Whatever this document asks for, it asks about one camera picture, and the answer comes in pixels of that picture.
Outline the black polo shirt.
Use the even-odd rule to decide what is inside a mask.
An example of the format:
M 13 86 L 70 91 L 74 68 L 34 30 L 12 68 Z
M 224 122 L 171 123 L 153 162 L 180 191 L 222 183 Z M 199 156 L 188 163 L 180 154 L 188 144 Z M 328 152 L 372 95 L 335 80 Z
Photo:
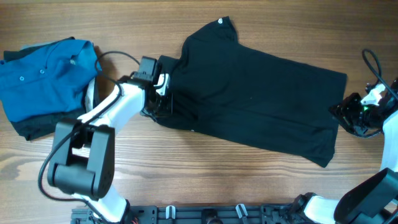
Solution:
M 180 58 L 161 56 L 170 75 L 173 112 L 157 122 L 252 147 L 306 158 L 326 167 L 338 123 L 344 73 L 280 58 L 239 43 L 229 17 L 189 35 Z

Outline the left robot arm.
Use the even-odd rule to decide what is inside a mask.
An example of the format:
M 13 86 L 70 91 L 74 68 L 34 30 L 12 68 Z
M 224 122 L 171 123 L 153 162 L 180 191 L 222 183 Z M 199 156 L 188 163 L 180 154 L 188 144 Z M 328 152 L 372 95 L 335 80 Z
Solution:
M 94 223 L 133 223 L 130 203 L 113 186 L 117 133 L 136 114 L 155 116 L 169 102 L 170 76 L 143 80 L 124 77 L 97 107 L 77 119 L 64 119 L 55 128 L 51 153 L 38 176 L 83 202 Z

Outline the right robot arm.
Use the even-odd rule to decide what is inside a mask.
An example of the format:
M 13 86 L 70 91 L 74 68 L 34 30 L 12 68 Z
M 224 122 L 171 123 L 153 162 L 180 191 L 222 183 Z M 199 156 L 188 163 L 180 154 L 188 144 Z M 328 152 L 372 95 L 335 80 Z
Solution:
M 311 192 L 299 195 L 289 212 L 302 217 L 305 223 L 397 223 L 397 212 L 385 208 L 397 200 L 397 100 L 386 95 L 379 106 L 364 105 L 360 95 L 353 93 L 332 106 L 330 113 L 352 135 L 359 136 L 369 129 L 383 132 L 380 171 L 339 200 Z

